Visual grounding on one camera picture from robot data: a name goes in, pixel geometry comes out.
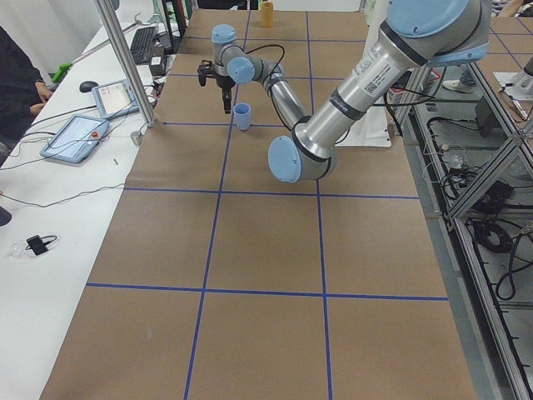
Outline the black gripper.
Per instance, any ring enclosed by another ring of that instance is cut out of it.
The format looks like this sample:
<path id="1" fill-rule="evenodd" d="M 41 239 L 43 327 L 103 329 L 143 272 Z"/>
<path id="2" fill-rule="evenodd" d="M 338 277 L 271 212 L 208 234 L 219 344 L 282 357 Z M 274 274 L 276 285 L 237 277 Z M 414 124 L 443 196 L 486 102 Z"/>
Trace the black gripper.
<path id="1" fill-rule="evenodd" d="M 217 86 L 222 90 L 222 102 L 225 114 L 230 114 L 232 110 L 232 88 L 234 81 L 230 76 L 216 76 Z"/>

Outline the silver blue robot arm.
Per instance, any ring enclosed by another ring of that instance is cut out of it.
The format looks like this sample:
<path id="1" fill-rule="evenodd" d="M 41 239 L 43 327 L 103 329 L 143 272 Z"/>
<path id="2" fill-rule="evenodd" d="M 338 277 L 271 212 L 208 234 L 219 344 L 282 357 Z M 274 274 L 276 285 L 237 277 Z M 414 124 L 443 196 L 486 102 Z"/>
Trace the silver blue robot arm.
<path id="1" fill-rule="evenodd" d="M 292 91 L 281 65 L 245 53 L 227 24 L 212 30 L 213 60 L 197 70 L 214 78 L 225 107 L 235 84 L 260 83 L 291 130 L 268 150 L 268 166 L 284 183 L 318 180 L 336 165 L 336 141 L 409 69 L 461 65 L 482 59 L 491 25 L 489 1 L 391 1 L 376 42 L 312 115 Z"/>

